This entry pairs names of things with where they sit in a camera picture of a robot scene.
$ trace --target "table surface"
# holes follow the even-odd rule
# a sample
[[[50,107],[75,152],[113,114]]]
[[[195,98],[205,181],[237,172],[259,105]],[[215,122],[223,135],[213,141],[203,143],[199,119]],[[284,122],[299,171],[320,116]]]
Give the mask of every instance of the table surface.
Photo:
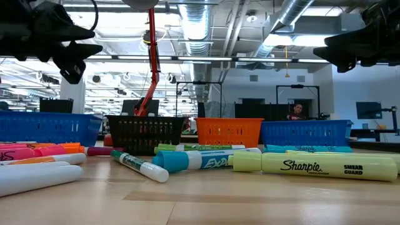
[[[399,179],[217,169],[172,174],[160,184],[107,156],[81,166],[79,181],[0,197],[1,224],[400,224]]]

